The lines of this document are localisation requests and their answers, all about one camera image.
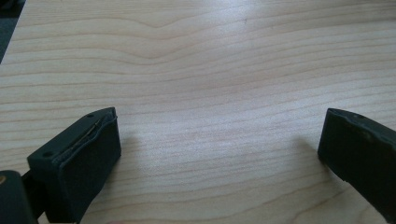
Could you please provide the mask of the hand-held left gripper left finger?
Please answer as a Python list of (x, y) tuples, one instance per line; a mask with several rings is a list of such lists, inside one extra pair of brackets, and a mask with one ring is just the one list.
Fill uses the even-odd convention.
[(116, 109), (77, 120), (27, 160), (33, 180), (44, 185), (50, 222), (79, 223), (121, 155)]

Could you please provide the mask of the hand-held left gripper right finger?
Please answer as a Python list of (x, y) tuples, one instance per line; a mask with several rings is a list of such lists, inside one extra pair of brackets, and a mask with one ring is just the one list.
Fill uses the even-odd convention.
[(318, 157), (388, 223), (396, 223), (396, 131), (362, 115), (330, 108)]

